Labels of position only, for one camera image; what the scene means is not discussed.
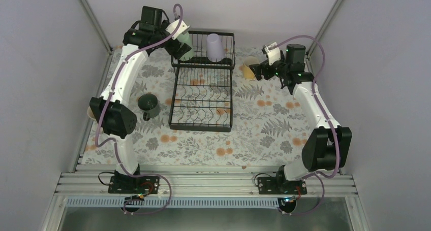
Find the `black wire dish rack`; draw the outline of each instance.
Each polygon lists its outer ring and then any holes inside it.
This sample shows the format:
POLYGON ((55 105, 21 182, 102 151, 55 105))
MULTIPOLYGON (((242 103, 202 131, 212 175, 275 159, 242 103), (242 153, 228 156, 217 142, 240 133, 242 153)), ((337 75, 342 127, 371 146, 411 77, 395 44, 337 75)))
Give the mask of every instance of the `black wire dish rack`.
POLYGON ((233 33, 190 31, 195 56, 188 61, 171 58, 175 69, 169 127, 177 130, 230 132, 232 129, 232 72, 235 67, 233 33), (217 34, 225 57, 206 57, 206 37, 217 34))

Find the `floral tablecloth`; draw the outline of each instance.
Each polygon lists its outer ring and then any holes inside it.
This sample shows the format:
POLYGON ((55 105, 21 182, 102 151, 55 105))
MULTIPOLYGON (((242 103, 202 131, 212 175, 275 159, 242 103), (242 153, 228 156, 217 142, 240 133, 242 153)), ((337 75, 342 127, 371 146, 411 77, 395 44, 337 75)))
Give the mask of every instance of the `floral tablecloth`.
MULTIPOLYGON (((109 82, 121 50, 115 50, 106 78, 109 82)), ((175 74, 169 55, 155 51, 139 72, 132 88, 129 108, 137 114, 132 133, 134 150, 142 164, 280 166, 299 157, 308 139, 309 128, 299 103, 278 78, 249 80, 242 75, 247 56, 265 59, 258 48, 235 48, 233 72, 233 127, 230 133, 182 131, 169 128, 169 110, 175 74), (144 121, 137 99, 145 93, 157 96, 161 112, 144 121)), ((82 164, 115 164, 113 146, 97 148, 93 123, 82 164)))

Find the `cup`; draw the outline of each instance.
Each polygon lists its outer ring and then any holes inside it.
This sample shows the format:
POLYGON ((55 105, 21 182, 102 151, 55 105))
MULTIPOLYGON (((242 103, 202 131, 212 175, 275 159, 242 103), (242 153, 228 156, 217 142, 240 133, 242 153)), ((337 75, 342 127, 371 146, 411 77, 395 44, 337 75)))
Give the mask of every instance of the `cup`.
POLYGON ((246 79, 255 79, 255 74, 250 69, 250 65, 252 64, 259 64, 259 60, 256 57, 249 56, 244 59, 242 62, 242 74, 244 75, 244 78, 246 79))
POLYGON ((181 58, 179 58, 179 60, 187 61, 187 60, 190 60, 192 57, 195 56, 195 49, 193 48, 192 37, 190 36, 190 34, 188 32, 185 34, 180 34, 177 37, 177 40, 179 42, 181 42, 183 45, 187 44, 189 47, 191 47, 190 51, 186 52, 181 58))
POLYGON ((138 107, 144 111, 144 121, 157 117, 160 113, 159 100, 157 100, 157 96, 151 93, 147 93, 138 99, 138 107))
POLYGON ((211 62, 220 62, 225 57, 222 40, 217 34, 206 37, 206 56, 211 62))
POLYGON ((94 121, 95 124, 97 124, 97 120, 96 117, 94 116, 93 111, 91 110, 90 107, 87 108, 87 116, 94 121))

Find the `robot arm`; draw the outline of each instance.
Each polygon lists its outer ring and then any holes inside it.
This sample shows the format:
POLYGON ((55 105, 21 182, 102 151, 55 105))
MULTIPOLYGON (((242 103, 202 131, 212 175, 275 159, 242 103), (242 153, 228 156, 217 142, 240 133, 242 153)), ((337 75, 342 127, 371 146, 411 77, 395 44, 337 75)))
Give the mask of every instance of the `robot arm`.
MULTIPOLYGON (((124 35, 124 46, 114 75, 100 97, 92 97, 90 100, 90 108, 99 123, 106 99, 109 94, 112 94, 103 117, 102 128, 104 133, 111 135, 115 139, 118 156, 123 167, 127 172, 134 173, 134 175, 139 174, 139 164, 135 158, 132 138, 129 134, 136 127, 137 117, 128 108, 128 105, 130 92, 138 72, 147 61, 150 53, 155 49, 164 48, 175 58, 180 58, 191 50, 189 45, 177 40, 179 35, 187 33, 190 26, 182 19, 177 19, 172 23, 169 20, 162 21, 162 13, 163 10, 161 9, 146 6, 142 8, 141 20, 135 22, 132 28, 124 35), (168 37, 170 34, 172 34, 172 37, 167 42, 146 51, 137 52, 143 47, 168 37)), ((129 178, 120 166, 117 166, 116 174, 121 174, 118 178, 121 178, 122 181, 129 178)))
POLYGON ((335 128, 340 150, 340 167, 346 163, 352 133, 348 127, 341 127, 329 113, 320 97, 317 85, 314 85, 315 91, 313 92, 314 76, 304 70, 305 46, 288 44, 286 56, 277 47, 277 43, 264 46, 262 51, 268 60, 260 64, 250 65, 256 79, 261 80, 262 76, 266 80, 273 76, 279 77, 282 88, 288 87, 291 95, 299 101, 310 128, 313 128, 313 132, 302 149, 300 158, 281 166, 277 172, 277 186, 280 188, 280 192, 283 192, 289 182, 298 181, 317 170, 335 169, 334 136, 321 107, 335 128))

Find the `white wall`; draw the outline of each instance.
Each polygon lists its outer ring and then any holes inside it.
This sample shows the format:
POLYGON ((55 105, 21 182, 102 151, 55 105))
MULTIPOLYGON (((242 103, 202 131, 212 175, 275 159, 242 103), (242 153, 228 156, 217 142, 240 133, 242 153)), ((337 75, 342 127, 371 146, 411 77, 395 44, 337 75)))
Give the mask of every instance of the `white wall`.
POLYGON ((345 0, 322 40, 319 90, 353 132, 346 171, 372 230, 431 226, 430 12, 429 0, 345 0))
POLYGON ((107 52, 78 0, 0 0, 0 223, 38 230, 107 52))
POLYGON ((314 36, 335 0, 88 0, 111 45, 141 17, 142 6, 164 9, 170 18, 180 3, 193 29, 235 33, 237 46, 281 42, 299 34, 314 36))

